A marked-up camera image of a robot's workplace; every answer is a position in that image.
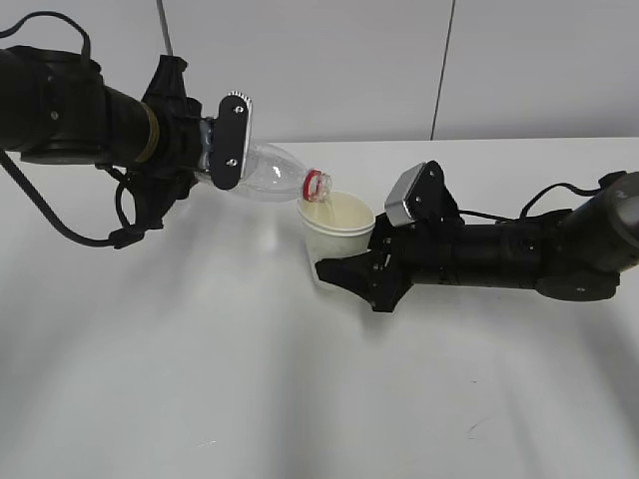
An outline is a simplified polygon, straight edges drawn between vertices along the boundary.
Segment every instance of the bottle neck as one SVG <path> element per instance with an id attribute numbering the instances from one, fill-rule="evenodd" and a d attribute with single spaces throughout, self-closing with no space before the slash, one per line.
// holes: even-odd
<path id="1" fill-rule="evenodd" d="M 309 170 L 302 186 L 302 198 L 307 202 L 324 202 L 330 195 L 330 176 L 320 170 Z"/>

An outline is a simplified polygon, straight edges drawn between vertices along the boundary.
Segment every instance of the cup rim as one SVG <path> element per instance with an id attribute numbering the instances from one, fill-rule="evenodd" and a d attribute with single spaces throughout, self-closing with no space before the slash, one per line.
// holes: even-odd
<path id="1" fill-rule="evenodd" d="M 304 223 L 306 226 L 308 226 L 309 228 L 311 228 L 312 230 L 315 230 L 316 232 L 319 233 L 323 233 L 325 235 L 329 235 L 332 237 L 358 237 L 364 234 L 367 234 L 369 232 L 372 231 L 372 229 L 375 226 L 375 214 L 372 212 L 372 210 L 370 209 L 370 207 L 366 204 L 366 202 L 364 200 L 362 200 L 360 197 L 358 197 L 357 195 L 353 195 L 352 193 L 346 193 L 346 192 L 336 192 L 336 193 L 341 193 L 343 195 L 348 195 L 352 198 L 355 198 L 356 200 L 360 201 L 363 205 L 365 205 L 368 210 L 370 211 L 370 215 L 372 216 L 372 220 L 369 224 L 363 226 L 363 227 L 357 227 L 357 228 L 334 228 L 334 227 L 327 227 L 326 225 L 323 225 L 321 223 L 318 222 L 314 222 L 313 220 L 311 220 L 304 212 L 304 210 L 302 209 L 302 200 L 298 200 L 298 213 L 300 214 L 300 216 L 302 217 Z"/>

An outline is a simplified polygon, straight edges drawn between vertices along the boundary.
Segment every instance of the black cable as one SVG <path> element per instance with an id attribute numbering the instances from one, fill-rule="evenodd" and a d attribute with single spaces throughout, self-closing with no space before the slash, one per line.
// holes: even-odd
<path id="1" fill-rule="evenodd" d="M 141 235 L 145 233 L 147 229 L 144 226 L 139 225 L 141 219 L 148 217 L 149 209 L 144 196 L 136 195 L 136 191 L 133 188 L 131 177 L 129 175 L 125 175 L 113 167 L 105 168 L 104 170 L 109 174 L 109 176 L 111 176 L 111 178 L 118 182 L 115 194 L 116 215 L 118 216 L 118 220 L 120 220 L 123 230 L 132 235 Z M 125 190 L 131 194 L 136 203 L 136 221 L 133 224 L 127 218 L 127 214 L 124 213 L 124 208 L 122 206 L 122 195 Z"/>
<path id="2" fill-rule="evenodd" d="M 495 220 L 499 223 L 513 223 L 514 220 L 506 217 L 499 217 L 497 215 L 491 215 L 489 213 L 472 212 L 470 210 L 459 210 L 460 215 L 467 215 L 469 217 L 484 218 L 486 220 Z"/>
<path id="3" fill-rule="evenodd" d="M 114 245 L 114 243 L 110 239 L 90 239 L 69 230 L 69 228 L 67 228 L 67 226 L 62 223 L 62 220 L 60 220 L 58 216 L 53 212 L 53 210 L 51 210 L 51 207 L 49 207 L 47 202 L 44 200 L 44 198 L 42 198 L 40 193 L 38 193 L 36 188 L 31 184 L 27 177 L 24 176 L 24 174 L 20 171 L 16 164 L 13 163 L 9 156 L 2 150 L 0 150 L 0 165 L 2 165 L 2 168 L 6 170 L 13 181 L 18 184 L 18 186 L 27 195 L 27 197 L 29 197 L 36 208 L 40 210 L 40 213 L 44 215 L 44 218 L 47 219 L 51 226 L 55 228 L 60 235 L 67 238 L 68 240 L 74 241 L 84 246 L 106 247 Z"/>
<path id="4" fill-rule="evenodd" d="M 530 212 L 530 209 L 541 199 L 541 197 L 543 197 L 550 190 L 554 190 L 555 188 L 565 188 L 580 197 L 594 197 L 601 192 L 600 188 L 598 188 L 597 190 L 581 190 L 580 188 L 577 188 L 569 183 L 557 183 L 555 185 L 551 185 L 547 188 L 544 188 L 541 192 L 535 195 L 534 198 L 530 200 L 525 207 L 523 207 L 523 210 L 521 210 L 521 214 L 519 215 L 519 220 L 525 220 L 528 216 L 528 212 Z"/>
<path id="5" fill-rule="evenodd" d="M 164 38 L 164 46 L 167 49 L 167 55 L 173 57 L 173 46 L 171 45 L 171 36 L 169 35 L 169 24 L 167 23 L 167 14 L 164 10 L 164 2 L 156 0 L 158 7 L 158 15 L 160 16 L 160 27 L 162 28 L 162 37 Z"/>
<path id="6" fill-rule="evenodd" d="M 75 28 L 80 35 L 82 35 L 82 51 L 80 53 L 81 61 L 84 65 L 89 65 L 89 61 L 91 60 L 91 39 L 89 38 L 89 34 L 74 20 L 67 17 L 66 15 L 58 12 L 52 11 L 39 11 L 32 12 L 28 15 L 25 15 L 21 20 L 18 21 L 13 27 L 8 28 L 7 30 L 0 31 L 0 38 L 7 38 L 16 33 L 22 26 L 25 24 L 27 20 L 34 17 L 54 17 L 60 20 L 67 22 L 73 28 Z"/>

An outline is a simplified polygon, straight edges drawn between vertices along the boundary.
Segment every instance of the liquid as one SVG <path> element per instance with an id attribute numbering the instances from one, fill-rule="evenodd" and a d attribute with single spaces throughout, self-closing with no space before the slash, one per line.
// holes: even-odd
<path id="1" fill-rule="evenodd" d="M 362 228 L 374 220 L 366 205 L 340 192 L 332 192 L 323 202 L 304 202 L 303 210 L 310 220 L 327 228 Z"/>

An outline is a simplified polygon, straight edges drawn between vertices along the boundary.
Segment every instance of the wire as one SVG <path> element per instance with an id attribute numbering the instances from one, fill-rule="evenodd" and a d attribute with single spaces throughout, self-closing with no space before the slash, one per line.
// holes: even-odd
<path id="1" fill-rule="evenodd" d="M 533 199 L 530 200 L 525 207 L 523 207 L 523 210 L 521 210 L 521 214 L 519 215 L 519 220 L 525 220 L 528 216 L 528 212 L 530 212 L 530 209 L 541 199 L 541 197 L 543 197 L 549 191 L 554 190 L 555 188 L 565 188 L 567 190 L 570 190 L 575 195 L 578 195 L 579 197 L 594 197 L 602 191 L 601 188 L 598 188 L 596 190 L 581 190 L 580 188 L 577 188 L 569 183 L 557 183 L 555 185 L 551 185 L 547 188 L 544 188 L 541 192 L 535 195 Z"/>
<path id="2" fill-rule="evenodd" d="M 66 15 L 62 13 L 52 12 L 52 11 L 39 11 L 39 12 L 29 13 L 28 15 L 25 15 L 21 20 L 19 20 L 18 23 L 16 23 L 13 27 L 8 28 L 7 30 L 0 31 L 0 38 L 10 37 L 14 33 L 16 33 L 18 30 L 20 30 L 20 28 L 22 28 L 22 26 L 25 24 L 27 20 L 34 17 L 58 18 L 60 20 L 67 22 L 69 25 L 75 28 L 78 32 L 80 32 L 80 35 L 82 35 L 82 50 L 80 52 L 81 61 L 84 65 L 89 64 L 89 61 L 91 60 L 91 39 L 89 38 L 89 34 L 74 20 L 72 20 L 71 18 L 67 17 Z"/>
<path id="3" fill-rule="evenodd" d="M 110 239 L 90 239 L 69 230 L 69 228 L 67 228 L 67 226 L 62 223 L 62 220 L 60 220 L 60 218 L 58 218 L 53 210 L 51 210 L 51 207 L 49 207 L 47 202 L 44 200 L 44 198 L 42 198 L 40 193 L 38 193 L 36 188 L 31 184 L 27 177 L 24 176 L 24 174 L 20 171 L 16 164 L 13 163 L 9 156 L 2 150 L 0 150 L 0 165 L 2 165 L 2 168 L 6 170 L 13 181 L 18 184 L 25 195 L 29 197 L 36 208 L 40 210 L 40 213 L 44 215 L 44 218 L 47 219 L 51 226 L 55 228 L 60 235 L 67 238 L 68 240 L 74 241 L 84 246 L 106 247 L 114 245 L 114 243 Z"/>
<path id="4" fill-rule="evenodd" d="M 171 45 L 171 37 L 169 36 L 169 24 L 167 23 L 167 14 L 164 11 L 164 3 L 162 0 L 156 0 L 156 4 L 158 5 L 158 15 L 160 15 L 160 26 L 162 27 L 164 46 L 167 49 L 167 55 L 173 57 L 173 46 Z"/>
<path id="5" fill-rule="evenodd" d="M 459 210 L 460 215 L 466 215 L 468 217 L 484 218 L 486 220 L 495 220 L 499 223 L 513 223 L 515 220 L 506 217 L 499 217 L 497 215 L 491 215 L 489 213 L 472 212 L 470 210 Z"/>

